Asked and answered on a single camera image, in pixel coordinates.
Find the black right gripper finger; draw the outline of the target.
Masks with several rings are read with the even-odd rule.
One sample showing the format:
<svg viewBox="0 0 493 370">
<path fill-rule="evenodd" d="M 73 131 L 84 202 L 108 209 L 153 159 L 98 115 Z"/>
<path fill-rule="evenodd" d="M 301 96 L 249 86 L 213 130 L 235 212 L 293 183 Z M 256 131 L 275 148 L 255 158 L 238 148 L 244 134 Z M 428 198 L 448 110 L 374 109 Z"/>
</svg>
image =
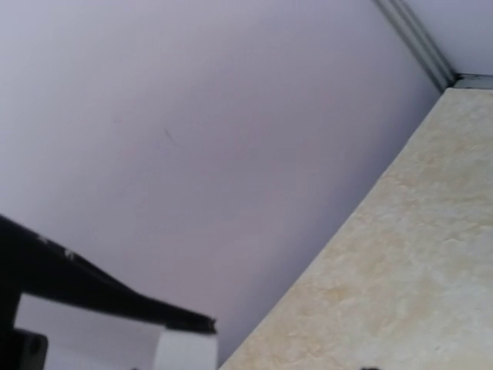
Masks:
<svg viewBox="0 0 493 370">
<path fill-rule="evenodd" d="M 113 317 L 154 324 L 164 331 L 215 334 L 215 320 L 142 295 L 75 252 L 7 217 L 1 218 L 1 367 L 42 369 L 45 335 L 15 327 L 23 294 Z"/>
</svg>

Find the white small plug adapter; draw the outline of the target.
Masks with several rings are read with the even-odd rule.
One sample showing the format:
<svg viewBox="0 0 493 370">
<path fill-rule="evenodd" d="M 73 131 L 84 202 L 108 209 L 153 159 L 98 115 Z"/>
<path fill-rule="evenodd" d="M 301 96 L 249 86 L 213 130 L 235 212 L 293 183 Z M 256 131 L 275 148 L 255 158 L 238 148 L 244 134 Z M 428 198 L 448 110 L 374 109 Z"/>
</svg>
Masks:
<svg viewBox="0 0 493 370">
<path fill-rule="evenodd" d="M 166 329 L 157 342 L 153 369 L 218 369 L 217 336 Z"/>
</svg>

